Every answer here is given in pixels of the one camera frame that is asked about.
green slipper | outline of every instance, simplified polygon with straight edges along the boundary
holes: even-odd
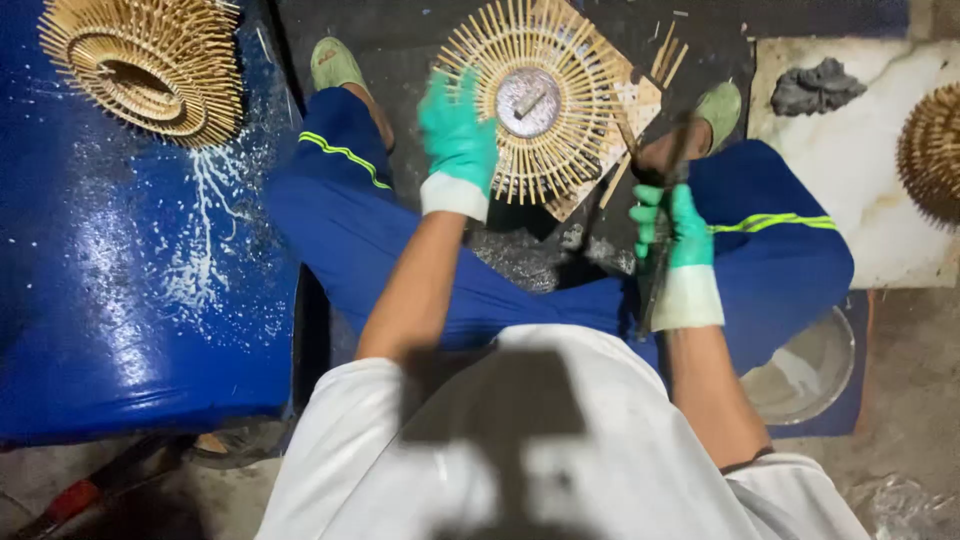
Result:
[[[370,93],[363,82],[360,66],[344,43],[336,37],[324,37],[317,42],[310,55],[310,75],[317,91],[344,83],[355,83]]]
[[[713,142],[707,155],[713,154],[732,133],[740,118],[740,101],[740,90],[733,83],[720,83],[700,96],[696,114],[713,129]]]

person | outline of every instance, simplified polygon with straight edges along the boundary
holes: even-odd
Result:
[[[816,462],[773,452],[739,383],[843,298],[852,258],[768,146],[715,152],[735,86],[688,130],[659,338],[639,343],[623,280],[532,294],[461,247],[497,162],[475,76],[450,97],[433,74],[420,102],[420,216],[396,202],[393,134],[349,50],[325,38],[311,63],[265,204],[360,338],[318,381],[257,538],[868,538]],[[639,164],[662,171],[677,136]],[[643,257],[662,192],[635,195]]]

hand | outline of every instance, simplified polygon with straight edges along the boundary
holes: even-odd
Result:
[[[638,205],[630,209],[630,218],[639,228],[636,256],[646,258],[650,244],[654,241],[657,210],[663,190],[651,185],[638,185],[634,187],[634,195],[639,201]],[[676,235],[673,252],[670,254],[670,267],[713,264],[713,234],[693,205],[689,185],[680,184],[674,187],[670,211]]]
[[[499,152],[496,121],[480,122],[474,106],[476,73],[464,73],[460,93],[450,99],[447,75],[433,72],[418,106],[430,178],[420,187],[423,214],[453,211],[487,220],[490,185]]]
[[[654,241],[663,190],[638,185],[634,195],[639,201],[630,209],[630,218],[638,226],[635,251],[638,258],[645,258]],[[689,185],[673,188],[670,210],[675,238],[666,284],[654,305],[653,330],[723,325],[723,307],[713,274],[713,234],[693,204]]]

gray lump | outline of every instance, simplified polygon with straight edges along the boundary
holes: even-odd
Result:
[[[840,109],[865,91],[866,86],[844,73],[842,63],[827,57],[813,69],[794,67],[780,75],[770,105],[778,116],[823,114]]]

neon yellow stripe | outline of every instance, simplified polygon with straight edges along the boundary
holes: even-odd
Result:
[[[344,156],[347,156],[348,160],[353,161],[354,163],[357,163],[363,168],[370,171],[370,179],[373,180],[373,185],[377,187],[382,187],[383,189],[391,189],[388,185],[383,184],[382,182],[378,182],[376,180],[376,168],[373,166],[372,163],[357,157],[357,155],[353,154],[349,148],[343,148],[341,146],[330,146],[330,144],[326,142],[325,138],[312,132],[303,132],[300,134],[300,138],[298,139],[298,142],[305,141],[305,140],[308,140],[310,142],[315,143],[317,146],[320,146],[320,148],[324,152],[327,152],[328,154],[338,153],[338,154],[343,154]]]
[[[757,233],[774,225],[795,223],[813,229],[837,231],[837,226],[828,215],[801,217],[795,213],[755,213],[736,225],[709,225],[712,233]]]

